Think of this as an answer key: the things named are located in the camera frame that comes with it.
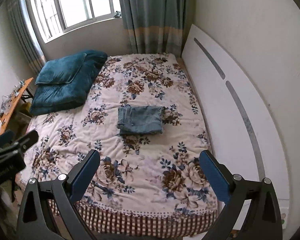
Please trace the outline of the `blue denim pants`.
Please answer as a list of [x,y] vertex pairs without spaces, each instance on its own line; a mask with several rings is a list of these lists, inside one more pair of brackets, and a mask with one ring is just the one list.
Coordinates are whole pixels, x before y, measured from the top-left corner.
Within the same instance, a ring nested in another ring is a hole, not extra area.
[[130,106],[119,107],[117,128],[119,135],[140,135],[163,133],[164,107]]

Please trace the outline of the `teal folded comforter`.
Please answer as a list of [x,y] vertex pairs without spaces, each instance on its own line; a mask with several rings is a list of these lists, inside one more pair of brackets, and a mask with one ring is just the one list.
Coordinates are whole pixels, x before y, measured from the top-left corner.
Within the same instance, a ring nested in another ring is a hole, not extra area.
[[84,50],[87,56],[69,84],[36,85],[30,113],[34,116],[77,108],[85,104],[90,89],[104,66],[108,55],[98,50]]

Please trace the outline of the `wooden side desk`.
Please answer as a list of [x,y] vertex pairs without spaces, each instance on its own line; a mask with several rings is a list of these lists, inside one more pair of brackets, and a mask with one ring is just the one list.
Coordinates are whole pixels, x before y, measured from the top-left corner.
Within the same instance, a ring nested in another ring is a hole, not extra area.
[[5,109],[0,114],[0,135],[2,135],[8,126],[9,121],[19,103],[19,101],[27,102],[27,100],[33,99],[33,95],[29,90],[29,85],[32,83],[33,78],[29,78],[25,81],[21,81],[13,92],[7,97],[4,104]]

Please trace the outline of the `teal pillow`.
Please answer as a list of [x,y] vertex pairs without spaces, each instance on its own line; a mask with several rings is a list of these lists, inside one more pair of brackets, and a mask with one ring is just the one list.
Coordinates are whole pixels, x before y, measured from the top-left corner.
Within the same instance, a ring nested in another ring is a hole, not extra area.
[[85,61],[86,53],[77,53],[47,61],[36,78],[36,85],[65,85],[76,77]]

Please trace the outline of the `white headboard panel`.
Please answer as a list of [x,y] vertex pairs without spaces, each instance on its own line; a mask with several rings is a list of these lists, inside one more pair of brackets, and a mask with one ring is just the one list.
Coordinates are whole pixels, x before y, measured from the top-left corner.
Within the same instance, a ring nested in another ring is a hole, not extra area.
[[203,109],[215,158],[246,180],[269,178],[287,226],[289,179],[266,104],[236,61],[193,25],[181,55]]

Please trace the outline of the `floral bed blanket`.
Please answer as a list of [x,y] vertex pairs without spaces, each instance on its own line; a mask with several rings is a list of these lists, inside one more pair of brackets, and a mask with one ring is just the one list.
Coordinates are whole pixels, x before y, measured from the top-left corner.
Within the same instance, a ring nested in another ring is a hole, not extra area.
[[98,233],[158,238],[206,232],[217,198],[199,166],[210,146],[202,111],[173,54],[111,56],[85,104],[34,117],[38,142],[17,177],[53,180],[90,150],[100,165],[76,207]]

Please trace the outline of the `window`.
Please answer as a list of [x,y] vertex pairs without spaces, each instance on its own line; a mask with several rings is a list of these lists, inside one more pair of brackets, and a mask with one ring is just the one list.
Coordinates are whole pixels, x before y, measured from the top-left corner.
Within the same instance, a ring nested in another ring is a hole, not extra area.
[[114,18],[119,0],[30,0],[45,43],[80,27]]

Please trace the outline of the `small object on windowsill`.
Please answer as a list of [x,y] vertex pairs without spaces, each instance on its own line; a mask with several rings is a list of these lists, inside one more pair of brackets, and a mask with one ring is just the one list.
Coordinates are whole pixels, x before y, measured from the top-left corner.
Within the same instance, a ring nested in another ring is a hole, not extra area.
[[121,18],[121,12],[120,11],[115,11],[115,14],[114,14],[114,18]]

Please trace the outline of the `right teal curtain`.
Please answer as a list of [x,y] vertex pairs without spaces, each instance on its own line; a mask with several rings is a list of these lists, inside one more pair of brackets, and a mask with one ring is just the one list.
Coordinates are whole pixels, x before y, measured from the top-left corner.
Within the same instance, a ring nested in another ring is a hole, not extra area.
[[195,0],[119,0],[133,54],[180,57],[194,18]]

